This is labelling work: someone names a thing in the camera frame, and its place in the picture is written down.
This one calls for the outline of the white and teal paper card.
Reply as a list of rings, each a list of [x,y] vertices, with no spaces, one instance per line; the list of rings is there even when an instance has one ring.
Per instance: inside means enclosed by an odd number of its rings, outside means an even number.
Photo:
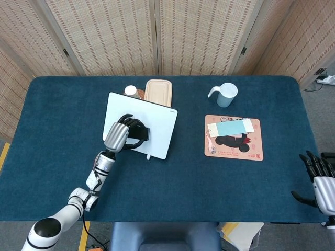
[[[210,123],[207,128],[211,138],[254,132],[250,119]]]

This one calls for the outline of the woven bamboo folding screen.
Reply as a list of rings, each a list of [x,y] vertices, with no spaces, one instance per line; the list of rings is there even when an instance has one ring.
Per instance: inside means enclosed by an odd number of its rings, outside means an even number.
[[[38,76],[286,75],[305,87],[332,60],[335,0],[0,0],[0,140]]]

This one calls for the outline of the white tablet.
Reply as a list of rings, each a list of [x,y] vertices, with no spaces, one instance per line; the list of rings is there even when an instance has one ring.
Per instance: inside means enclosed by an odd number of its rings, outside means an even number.
[[[145,100],[110,92],[108,96],[102,139],[121,116],[132,114],[149,128],[149,140],[134,149],[159,159],[166,159],[178,111]]]

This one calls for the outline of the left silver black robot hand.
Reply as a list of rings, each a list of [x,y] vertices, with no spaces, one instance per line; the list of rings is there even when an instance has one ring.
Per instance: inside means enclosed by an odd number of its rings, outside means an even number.
[[[144,140],[128,138],[129,129],[136,126],[146,127],[139,119],[132,114],[125,114],[111,126],[104,144],[106,149],[113,153],[119,153],[121,150],[136,149],[140,147]]]

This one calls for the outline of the black felt eraser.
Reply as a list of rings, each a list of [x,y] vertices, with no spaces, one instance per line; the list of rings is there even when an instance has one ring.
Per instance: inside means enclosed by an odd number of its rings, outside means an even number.
[[[147,127],[136,126],[129,129],[128,138],[136,140],[149,140],[150,129]]]

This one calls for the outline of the light blue handled cup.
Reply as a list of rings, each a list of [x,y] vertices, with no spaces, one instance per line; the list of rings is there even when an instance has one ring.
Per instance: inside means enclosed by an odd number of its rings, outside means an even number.
[[[238,94],[238,88],[233,83],[223,83],[221,86],[214,86],[208,93],[208,98],[214,92],[218,92],[217,105],[221,108],[227,108]]]

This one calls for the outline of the pink cartoon mouse pad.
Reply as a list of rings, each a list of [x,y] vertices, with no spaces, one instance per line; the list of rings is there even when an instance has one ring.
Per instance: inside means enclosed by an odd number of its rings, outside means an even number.
[[[262,161],[264,159],[264,154],[262,146],[261,123],[259,119],[251,119],[254,132],[213,138],[210,137],[207,128],[208,124],[241,119],[241,117],[206,115],[204,154],[208,157]]]

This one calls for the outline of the beige lidded food box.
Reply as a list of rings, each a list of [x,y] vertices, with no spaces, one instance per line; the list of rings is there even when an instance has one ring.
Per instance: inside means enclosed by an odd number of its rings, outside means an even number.
[[[163,79],[151,79],[146,83],[144,100],[171,107],[172,83]]]

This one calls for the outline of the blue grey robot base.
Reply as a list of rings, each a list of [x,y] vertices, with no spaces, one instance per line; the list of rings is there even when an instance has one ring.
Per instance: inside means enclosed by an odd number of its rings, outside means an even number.
[[[222,251],[216,222],[114,222],[109,251]]]

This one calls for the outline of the blue velvet tablecloth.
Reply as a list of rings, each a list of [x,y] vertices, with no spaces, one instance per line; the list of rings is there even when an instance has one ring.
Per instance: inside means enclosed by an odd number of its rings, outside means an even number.
[[[299,158],[316,152],[297,81],[288,76],[171,76],[178,111],[165,160],[122,151],[89,221],[235,221],[318,223],[318,209],[295,200],[314,190]],[[146,76],[35,78],[0,173],[0,221],[33,221],[55,214],[70,193],[85,188],[102,133],[108,94],[145,87]],[[238,94],[217,105],[214,86]],[[204,154],[205,116],[256,118],[264,159]]]

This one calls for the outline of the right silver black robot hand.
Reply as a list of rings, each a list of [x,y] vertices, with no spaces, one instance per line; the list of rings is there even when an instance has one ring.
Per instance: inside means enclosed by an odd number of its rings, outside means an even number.
[[[315,198],[304,198],[295,191],[291,194],[298,202],[319,209],[325,216],[335,218],[335,153],[322,153],[321,157],[311,151],[306,154],[300,154],[299,157],[306,167]]]

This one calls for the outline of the white power strip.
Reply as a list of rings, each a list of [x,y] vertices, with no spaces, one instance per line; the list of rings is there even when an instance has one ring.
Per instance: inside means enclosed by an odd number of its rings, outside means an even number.
[[[334,85],[335,86],[335,75],[318,76],[316,82],[319,84]]]

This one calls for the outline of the yellow and white paper stack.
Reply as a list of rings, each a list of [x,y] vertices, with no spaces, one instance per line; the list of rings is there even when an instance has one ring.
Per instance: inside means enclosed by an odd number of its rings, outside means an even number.
[[[238,251],[251,251],[258,247],[264,222],[221,222],[216,227],[220,237]]]

